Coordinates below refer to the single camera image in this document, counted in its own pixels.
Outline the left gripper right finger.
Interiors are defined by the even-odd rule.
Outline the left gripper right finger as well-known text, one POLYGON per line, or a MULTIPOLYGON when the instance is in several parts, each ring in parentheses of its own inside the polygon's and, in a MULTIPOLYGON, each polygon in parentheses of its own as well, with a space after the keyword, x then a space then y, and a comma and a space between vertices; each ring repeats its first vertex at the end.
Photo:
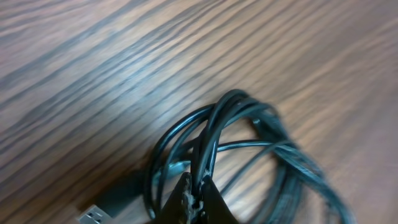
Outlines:
POLYGON ((229 210, 220 192, 208 175, 201 185, 201 201, 203 210, 201 222, 205 224, 238 224, 239 222, 229 210))

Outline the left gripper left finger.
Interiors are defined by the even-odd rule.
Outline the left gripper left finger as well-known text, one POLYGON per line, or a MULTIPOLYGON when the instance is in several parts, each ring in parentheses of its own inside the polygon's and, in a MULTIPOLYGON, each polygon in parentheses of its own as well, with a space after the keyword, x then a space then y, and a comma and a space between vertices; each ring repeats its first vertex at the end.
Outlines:
POLYGON ((190 222, 192 177, 184 172, 152 224, 187 224, 190 222))

